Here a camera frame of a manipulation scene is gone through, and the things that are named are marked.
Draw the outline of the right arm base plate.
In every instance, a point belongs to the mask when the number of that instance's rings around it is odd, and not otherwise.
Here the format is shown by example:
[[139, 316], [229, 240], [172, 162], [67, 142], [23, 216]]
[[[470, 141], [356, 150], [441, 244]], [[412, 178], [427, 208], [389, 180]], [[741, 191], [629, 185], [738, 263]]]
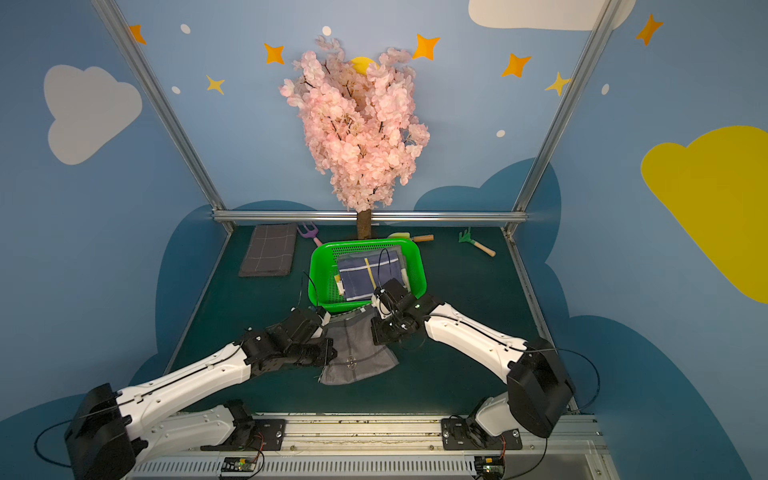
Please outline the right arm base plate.
[[448, 451], [523, 449], [521, 434], [517, 429], [492, 436], [474, 420], [458, 415], [442, 418], [440, 429], [443, 449]]

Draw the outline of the light grey checked pillowcase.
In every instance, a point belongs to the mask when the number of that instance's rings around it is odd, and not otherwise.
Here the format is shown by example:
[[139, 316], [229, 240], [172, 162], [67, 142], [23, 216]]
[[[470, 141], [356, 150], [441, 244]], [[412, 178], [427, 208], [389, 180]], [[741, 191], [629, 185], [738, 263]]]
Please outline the light grey checked pillowcase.
[[324, 328], [337, 356], [324, 366], [319, 382], [327, 386], [356, 383], [384, 374], [399, 365], [386, 345], [375, 345], [372, 321], [378, 311], [370, 305], [335, 315]]

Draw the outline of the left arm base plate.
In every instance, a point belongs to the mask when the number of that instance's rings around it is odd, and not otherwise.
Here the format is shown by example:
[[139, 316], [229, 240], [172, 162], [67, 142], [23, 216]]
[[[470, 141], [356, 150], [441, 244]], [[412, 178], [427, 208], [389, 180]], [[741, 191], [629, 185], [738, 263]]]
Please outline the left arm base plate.
[[220, 444], [201, 446], [202, 451], [279, 451], [286, 421], [282, 419], [236, 420], [233, 432]]

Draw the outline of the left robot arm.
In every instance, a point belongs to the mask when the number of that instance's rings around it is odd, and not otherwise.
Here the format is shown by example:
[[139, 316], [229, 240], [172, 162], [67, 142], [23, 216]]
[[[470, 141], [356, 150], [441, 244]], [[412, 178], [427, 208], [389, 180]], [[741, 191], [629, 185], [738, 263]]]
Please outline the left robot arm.
[[283, 321], [247, 330], [219, 351], [148, 382], [88, 391], [64, 434], [76, 479], [119, 479], [153, 448], [150, 431], [210, 395], [287, 366], [323, 367], [337, 353], [325, 336], [331, 315], [292, 309]]

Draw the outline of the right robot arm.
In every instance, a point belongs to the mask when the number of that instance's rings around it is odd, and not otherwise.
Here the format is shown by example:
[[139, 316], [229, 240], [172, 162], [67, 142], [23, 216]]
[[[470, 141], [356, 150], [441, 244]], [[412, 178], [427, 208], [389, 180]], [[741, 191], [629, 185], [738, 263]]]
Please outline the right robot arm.
[[546, 339], [496, 331], [430, 294], [416, 297], [396, 280], [375, 289], [372, 321], [376, 345], [415, 333], [445, 344], [498, 377], [506, 392], [482, 402], [470, 415], [475, 429], [497, 437], [515, 429], [547, 439], [566, 413], [575, 385], [557, 349]]

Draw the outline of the green plastic basket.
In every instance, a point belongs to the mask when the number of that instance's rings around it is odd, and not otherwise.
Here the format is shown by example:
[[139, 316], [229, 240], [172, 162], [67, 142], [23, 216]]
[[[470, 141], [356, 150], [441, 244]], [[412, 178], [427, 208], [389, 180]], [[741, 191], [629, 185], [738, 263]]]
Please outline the green plastic basket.
[[396, 279], [417, 298], [427, 291], [415, 242], [377, 239], [330, 242], [311, 256], [308, 295], [313, 305], [341, 313], [370, 303], [374, 291]]

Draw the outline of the dark grey checked pillowcase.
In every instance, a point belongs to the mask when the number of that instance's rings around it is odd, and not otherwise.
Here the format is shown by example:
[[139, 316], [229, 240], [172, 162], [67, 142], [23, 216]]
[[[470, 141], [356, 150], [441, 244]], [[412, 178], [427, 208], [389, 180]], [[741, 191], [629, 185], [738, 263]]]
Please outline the dark grey checked pillowcase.
[[259, 225], [253, 230], [238, 276], [283, 277], [290, 274], [297, 224]]

